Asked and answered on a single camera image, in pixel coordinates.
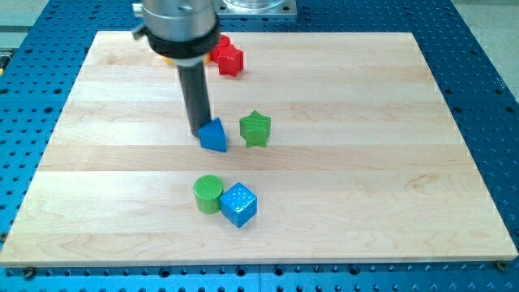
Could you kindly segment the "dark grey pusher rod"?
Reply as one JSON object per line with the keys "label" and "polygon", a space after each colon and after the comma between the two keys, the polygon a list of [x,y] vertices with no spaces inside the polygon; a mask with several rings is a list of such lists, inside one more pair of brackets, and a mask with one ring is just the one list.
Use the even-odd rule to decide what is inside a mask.
{"label": "dark grey pusher rod", "polygon": [[198,137],[199,129],[212,121],[204,63],[177,66],[177,72],[191,134]]}

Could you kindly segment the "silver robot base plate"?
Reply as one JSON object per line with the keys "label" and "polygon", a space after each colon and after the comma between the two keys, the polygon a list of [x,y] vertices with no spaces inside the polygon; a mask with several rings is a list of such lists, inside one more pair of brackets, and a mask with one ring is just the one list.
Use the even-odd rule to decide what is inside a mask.
{"label": "silver robot base plate", "polygon": [[221,19],[295,19],[296,0],[213,0]]}

